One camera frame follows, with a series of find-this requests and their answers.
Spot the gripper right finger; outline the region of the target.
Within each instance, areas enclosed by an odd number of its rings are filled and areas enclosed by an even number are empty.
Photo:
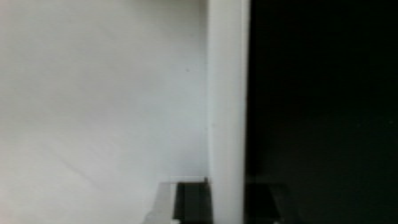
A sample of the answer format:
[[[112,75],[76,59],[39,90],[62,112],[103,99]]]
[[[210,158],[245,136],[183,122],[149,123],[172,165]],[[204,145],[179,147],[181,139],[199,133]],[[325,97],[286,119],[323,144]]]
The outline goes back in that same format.
[[[245,224],[297,224],[289,191],[282,184],[245,186]]]

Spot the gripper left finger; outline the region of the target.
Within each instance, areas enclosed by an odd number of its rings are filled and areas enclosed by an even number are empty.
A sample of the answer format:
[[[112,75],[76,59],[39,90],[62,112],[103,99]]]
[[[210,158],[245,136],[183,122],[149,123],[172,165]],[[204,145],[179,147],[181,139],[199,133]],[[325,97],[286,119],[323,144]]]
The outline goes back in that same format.
[[[208,179],[178,183],[172,219],[179,224],[213,224]]]

